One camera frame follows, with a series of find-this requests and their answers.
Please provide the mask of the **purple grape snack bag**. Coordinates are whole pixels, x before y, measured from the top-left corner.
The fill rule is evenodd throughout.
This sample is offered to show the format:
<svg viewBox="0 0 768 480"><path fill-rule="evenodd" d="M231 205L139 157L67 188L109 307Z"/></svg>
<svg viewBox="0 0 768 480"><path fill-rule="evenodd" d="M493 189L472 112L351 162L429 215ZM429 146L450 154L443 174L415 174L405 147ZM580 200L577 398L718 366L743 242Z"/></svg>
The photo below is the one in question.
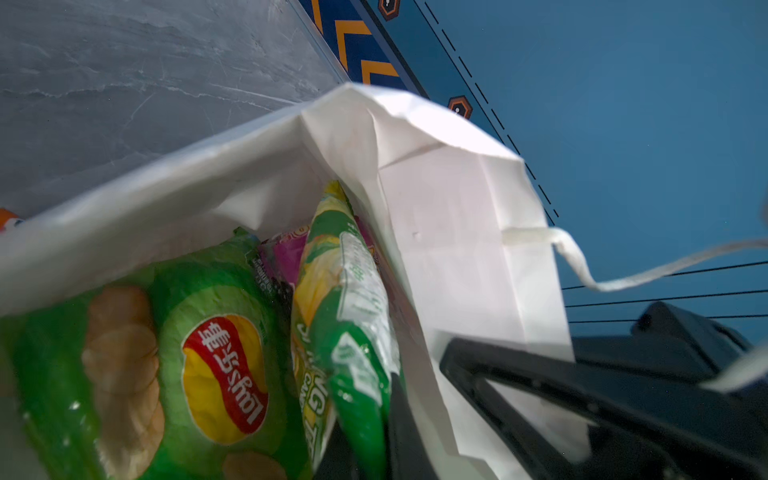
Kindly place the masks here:
<svg viewBox="0 0 768 480"><path fill-rule="evenodd" d="M335 239L328 246L317 245L304 260L309 227L278 235L259 246L263 269L275 284L289 285L291 293L298 289L303 307L319 305L336 287L343 286L344 260Z"/></svg>

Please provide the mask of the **white floral paper bag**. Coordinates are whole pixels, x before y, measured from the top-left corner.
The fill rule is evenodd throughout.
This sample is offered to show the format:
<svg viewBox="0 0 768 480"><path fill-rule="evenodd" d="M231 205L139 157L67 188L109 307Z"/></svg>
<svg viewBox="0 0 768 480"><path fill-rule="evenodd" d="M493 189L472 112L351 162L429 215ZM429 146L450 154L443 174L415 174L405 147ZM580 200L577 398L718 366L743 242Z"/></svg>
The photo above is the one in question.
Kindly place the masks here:
<svg viewBox="0 0 768 480"><path fill-rule="evenodd" d="M734 242L616 280L598 281L573 237L545 217L522 158L471 123L414 95L348 84L182 149L1 233L1 321L61 303L243 230L287 321L293 293L263 269L259 246L310 226L339 182L389 299L396 373L438 479L535 479L451 384L440 364L454 339L573 362L556 262L597 292L650 283L710 259L762 249ZM760 374L752 347L713 381L729 392ZM590 453L587 421L505 387L568 460ZM20 441L1 353L2 441ZM334 425L308 479L370 479Z"/></svg>

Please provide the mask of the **green Lay's chips bag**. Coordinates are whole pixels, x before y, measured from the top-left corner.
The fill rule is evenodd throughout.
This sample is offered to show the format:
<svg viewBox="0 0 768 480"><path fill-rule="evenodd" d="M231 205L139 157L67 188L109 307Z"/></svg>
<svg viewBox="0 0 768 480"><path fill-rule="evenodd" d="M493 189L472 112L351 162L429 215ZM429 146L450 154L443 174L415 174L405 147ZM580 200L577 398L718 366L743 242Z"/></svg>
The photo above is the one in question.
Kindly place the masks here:
<svg viewBox="0 0 768 480"><path fill-rule="evenodd" d="M308 479L287 321L257 241L1 321L20 441L5 479Z"/></svg>

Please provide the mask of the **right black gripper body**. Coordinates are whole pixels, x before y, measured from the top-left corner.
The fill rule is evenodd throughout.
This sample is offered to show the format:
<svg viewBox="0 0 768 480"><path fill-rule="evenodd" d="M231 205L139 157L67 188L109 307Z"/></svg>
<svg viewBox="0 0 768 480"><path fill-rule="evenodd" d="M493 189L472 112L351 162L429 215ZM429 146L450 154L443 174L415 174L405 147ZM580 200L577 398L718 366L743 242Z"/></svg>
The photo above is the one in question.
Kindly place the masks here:
<svg viewBox="0 0 768 480"><path fill-rule="evenodd" d="M454 339L440 368L535 479L766 477L766 375L729 392L713 387L751 349L736 330L656 302L629 335L573 347L566 362ZM502 397L505 387L586 419L587 457L558 452Z"/></svg>

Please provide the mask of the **green twin snack pack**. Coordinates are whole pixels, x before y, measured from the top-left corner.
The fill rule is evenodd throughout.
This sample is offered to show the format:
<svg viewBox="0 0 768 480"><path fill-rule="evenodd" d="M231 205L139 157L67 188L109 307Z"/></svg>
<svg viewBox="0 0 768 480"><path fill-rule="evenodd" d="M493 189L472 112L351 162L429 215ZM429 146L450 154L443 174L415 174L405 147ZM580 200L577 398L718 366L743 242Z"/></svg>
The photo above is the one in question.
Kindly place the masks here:
<svg viewBox="0 0 768 480"><path fill-rule="evenodd" d="M370 479L387 470L386 423L399 351L389 299L342 185L328 183L309 226L291 309L291 353L309 457L334 425Z"/></svg>

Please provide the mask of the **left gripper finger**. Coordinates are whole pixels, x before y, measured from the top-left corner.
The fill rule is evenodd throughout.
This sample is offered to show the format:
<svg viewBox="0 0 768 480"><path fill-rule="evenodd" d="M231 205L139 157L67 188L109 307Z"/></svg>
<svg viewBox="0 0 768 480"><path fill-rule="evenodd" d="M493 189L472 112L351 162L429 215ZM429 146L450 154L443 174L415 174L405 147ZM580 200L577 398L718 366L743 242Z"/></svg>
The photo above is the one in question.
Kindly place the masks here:
<svg viewBox="0 0 768 480"><path fill-rule="evenodd" d="M437 480L412 415L403 382L392 373L387 421L388 479Z"/></svg>

